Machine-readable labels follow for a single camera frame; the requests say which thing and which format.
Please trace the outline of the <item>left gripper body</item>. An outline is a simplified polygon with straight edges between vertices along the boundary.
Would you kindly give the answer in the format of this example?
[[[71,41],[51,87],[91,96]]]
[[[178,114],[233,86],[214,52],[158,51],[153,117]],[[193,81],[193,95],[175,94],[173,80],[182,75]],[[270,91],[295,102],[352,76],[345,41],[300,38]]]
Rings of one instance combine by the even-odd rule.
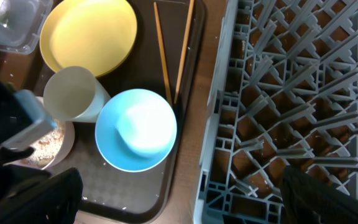
[[[35,151],[31,144],[56,127],[31,91],[16,91],[0,81],[0,199],[10,185],[4,164],[29,157]]]

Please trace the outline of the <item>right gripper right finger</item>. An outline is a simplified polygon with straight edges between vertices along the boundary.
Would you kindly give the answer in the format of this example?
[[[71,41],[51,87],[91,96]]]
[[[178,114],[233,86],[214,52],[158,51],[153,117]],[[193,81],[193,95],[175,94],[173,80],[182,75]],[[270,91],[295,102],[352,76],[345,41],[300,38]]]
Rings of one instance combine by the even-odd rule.
[[[280,185],[289,223],[358,223],[358,200],[287,166]]]

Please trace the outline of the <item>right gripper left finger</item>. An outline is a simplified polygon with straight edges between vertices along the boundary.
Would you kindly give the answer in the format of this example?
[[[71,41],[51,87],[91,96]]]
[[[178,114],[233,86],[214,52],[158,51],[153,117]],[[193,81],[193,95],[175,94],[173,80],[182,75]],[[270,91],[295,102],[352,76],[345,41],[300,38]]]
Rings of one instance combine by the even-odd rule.
[[[83,191],[70,168],[56,176],[25,167],[0,169],[0,223],[73,223]]]

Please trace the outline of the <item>pink bowl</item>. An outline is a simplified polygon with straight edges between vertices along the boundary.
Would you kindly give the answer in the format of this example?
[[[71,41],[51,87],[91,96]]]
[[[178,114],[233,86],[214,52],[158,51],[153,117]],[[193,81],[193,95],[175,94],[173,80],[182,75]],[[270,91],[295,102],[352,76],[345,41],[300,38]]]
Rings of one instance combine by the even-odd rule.
[[[64,160],[75,141],[72,122],[55,119],[57,127],[30,146],[34,152],[25,159],[13,162],[14,165],[45,170]]]

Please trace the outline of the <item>white plastic cup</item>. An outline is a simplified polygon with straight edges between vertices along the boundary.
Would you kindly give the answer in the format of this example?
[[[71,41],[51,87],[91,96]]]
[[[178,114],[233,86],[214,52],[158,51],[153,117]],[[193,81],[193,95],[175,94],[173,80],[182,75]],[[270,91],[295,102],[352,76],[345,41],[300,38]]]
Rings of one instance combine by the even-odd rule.
[[[43,94],[45,109],[62,121],[96,122],[111,99],[102,84],[87,69],[67,67],[48,80]]]

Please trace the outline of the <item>light blue bowl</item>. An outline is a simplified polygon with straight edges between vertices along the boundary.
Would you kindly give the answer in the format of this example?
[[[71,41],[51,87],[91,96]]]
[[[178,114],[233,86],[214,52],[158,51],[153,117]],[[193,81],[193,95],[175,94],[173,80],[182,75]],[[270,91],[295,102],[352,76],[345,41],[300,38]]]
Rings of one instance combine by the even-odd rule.
[[[168,101],[156,92],[137,88],[105,104],[94,135],[109,165],[124,172],[143,172],[171,153],[177,132],[177,119]]]

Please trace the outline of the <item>yellow plate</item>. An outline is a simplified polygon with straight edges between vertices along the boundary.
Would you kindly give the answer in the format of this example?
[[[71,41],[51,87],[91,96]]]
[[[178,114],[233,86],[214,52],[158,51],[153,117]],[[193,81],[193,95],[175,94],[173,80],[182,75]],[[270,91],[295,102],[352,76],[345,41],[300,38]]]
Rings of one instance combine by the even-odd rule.
[[[125,61],[136,35],[136,14],[126,0],[64,0],[46,18],[39,46],[54,72],[79,66],[100,77]]]

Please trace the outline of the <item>clear plastic waste bin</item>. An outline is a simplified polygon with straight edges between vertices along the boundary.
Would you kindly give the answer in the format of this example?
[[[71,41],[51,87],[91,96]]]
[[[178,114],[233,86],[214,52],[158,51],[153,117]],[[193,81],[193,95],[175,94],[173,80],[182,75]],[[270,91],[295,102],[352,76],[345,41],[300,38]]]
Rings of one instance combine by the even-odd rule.
[[[0,0],[0,52],[31,54],[53,0]]]

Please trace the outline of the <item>grey dishwasher rack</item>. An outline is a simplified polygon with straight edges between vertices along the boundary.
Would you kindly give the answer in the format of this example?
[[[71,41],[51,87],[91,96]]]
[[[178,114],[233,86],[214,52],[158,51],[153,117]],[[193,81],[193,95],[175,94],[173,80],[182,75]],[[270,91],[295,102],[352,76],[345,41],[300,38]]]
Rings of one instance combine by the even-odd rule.
[[[358,0],[233,0],[194,223],[286,223],[287,166],[358,200]]]

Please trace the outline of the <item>dark brown serving tray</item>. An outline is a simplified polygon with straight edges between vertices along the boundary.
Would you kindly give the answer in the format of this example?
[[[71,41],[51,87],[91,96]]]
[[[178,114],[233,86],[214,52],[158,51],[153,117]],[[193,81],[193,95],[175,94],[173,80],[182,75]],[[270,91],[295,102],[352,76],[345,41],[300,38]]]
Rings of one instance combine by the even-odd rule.
[[[132,88],[152,90],[162,96],[162,69],[159,59],[157,31],[154,20],[153,1],[129,1],[134,8],[138,32],[134,48],[128,59],[115,71],[99,80],[111,96]],[[167,54],[168,71],[173,85],[176,83],[177,68],[185,30],[188,4],[185,1],[158,2]],[[186,107],[199,45],[204,28],[206,8],[203,1],[195,1],[192,28],[190,31],[190,52],[188,51],[183,72],[180,97],[174,106],[178,121],[178,137],[171,153],[150,170],[128,173],[109,165],[100,155],[95,142],[94,123],[74,123],[75,143],[69,155],[50,170],[60,173],[76,167],[83,180],[83,201],[75,223],[150,223],[166,206],[172,185],[177,152],[185,120]],[[24,81],[19,87],[34,90],[41,95],[47,80],[53,72],[43,62],[40,50],[30,55],[15,56],[12,62],[19,69]]]

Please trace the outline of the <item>left wooden chopstick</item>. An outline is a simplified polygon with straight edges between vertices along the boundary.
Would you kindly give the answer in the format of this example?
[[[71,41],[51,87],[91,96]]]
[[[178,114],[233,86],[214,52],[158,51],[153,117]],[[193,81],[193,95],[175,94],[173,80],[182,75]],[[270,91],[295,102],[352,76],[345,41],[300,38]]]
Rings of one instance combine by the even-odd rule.
[[[158,13],[158,6],[157,3],[154,2],[154,14],[155,14],[155,23],[156,23],[156,29],[157,29],[157,37],[158,37],[158,47],[160,51],[160,59],[161,59],[161,65],[162,65],[162,72],[163,72],[163,80],[164,80],[164,86],[165,86],[165,94],[167,101],[169,105],[172,107],[172,96],[170,91],[170,80],[168,76],[168,69],[167,69],[167,61],[165,56],[165,47],[163,43],[163,35],[162,35],[162,28],[160,23],[160,16]]]

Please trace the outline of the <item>wooden chopstick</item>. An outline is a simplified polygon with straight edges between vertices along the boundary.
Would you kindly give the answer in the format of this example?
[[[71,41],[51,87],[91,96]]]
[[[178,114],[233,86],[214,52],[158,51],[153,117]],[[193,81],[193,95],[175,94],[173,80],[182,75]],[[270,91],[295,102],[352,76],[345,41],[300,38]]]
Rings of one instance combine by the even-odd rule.
[[[170,91],[170,80],[168,76],[168,69],[167,69],[167,61],[165,56],[165,47],[163,43],[163,35],[162,35],[162,28],[160,23],[160,16],[158,13],[158,6],[157,3],[154,2],[154,14],[155,14],[155,23],[156,23],[156,29],[157,29],[157,37],[158,37],[158,47],[160,51],[160,59],[161,59],[161,65],[162,65],[162,72],[163,72],[163,80],[164,80],[164,86],[165,86],[165,94],[167,101],[169,105],[172,107],[172,96]]]
[[[186,18],[185,33],[184,33],[184,36],[183,36],[183,44],[182,44],[182,48],[181,48],[181,57],[180,57],[180,63],[179,63],[179,68],[178,68],[177,84],[176,84],[176,88],[175,88],[174,103],[177,102],[178,96],[179,96],[181,78],[182,78],[182,75],[183,75],[183,69],[184,69],[185,59],[186,59],[186,51],[187,51],[187,46],[188,46],[188,38],[189,38],[189,34],[190,34],[190,27],[191,27],[191,20],[192,20],[192,14],[193,14],[193,9],[194,9],[194,3],[195,3],[195,0],[190,0],[189,1],[188,14],[187,14],[187,18]]]

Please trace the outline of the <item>right wooden chopstick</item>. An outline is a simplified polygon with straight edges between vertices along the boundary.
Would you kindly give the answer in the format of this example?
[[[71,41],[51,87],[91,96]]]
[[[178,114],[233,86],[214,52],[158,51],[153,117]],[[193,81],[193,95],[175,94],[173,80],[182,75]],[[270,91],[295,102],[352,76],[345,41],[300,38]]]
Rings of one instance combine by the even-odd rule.
[[[194,3],[195,3],[195,0],[190,0],[189,1],[188,14],[187,14],[187,18],[186,18],[185,33],[184,33],[184,36],[183,36],[183,44],[182,44],[182,48],[181,48],[181,57],[180,57],[180,63],[179,63],[179,68],[178,68],[177,84],[176,84],[176,88],[175,88],[174,103],[177,102],[178,96],[179,96],[181,78],[182,78],[182,75],[183,75],[183,69],[184,69],[185,59],[186,59],[186,51],[187,51],[187,46],[188,46],[188,38],[189,38],[189,34],[190,34],[190,27],[191,27],[191,20],[192,20],[192,14],[193,14],[193,9],[194,9]]]

